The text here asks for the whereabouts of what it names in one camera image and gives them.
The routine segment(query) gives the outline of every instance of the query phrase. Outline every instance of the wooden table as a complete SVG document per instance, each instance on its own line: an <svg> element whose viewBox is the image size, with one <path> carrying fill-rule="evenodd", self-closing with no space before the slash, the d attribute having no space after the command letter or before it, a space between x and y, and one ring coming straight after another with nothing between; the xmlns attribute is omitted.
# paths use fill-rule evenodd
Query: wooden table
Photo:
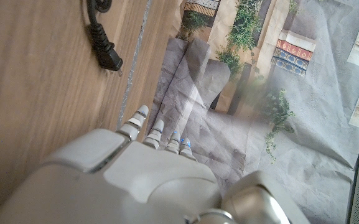
<svg viewBox="0 0 359 224"><path fill-rule="evenodd" d="M58 147L118 125L150 0L113 0L97 15L124 60L122 77L98 66L84 1L0 0L0 206ZM152 105L175 4L151 0L123 121Z"/></svg>

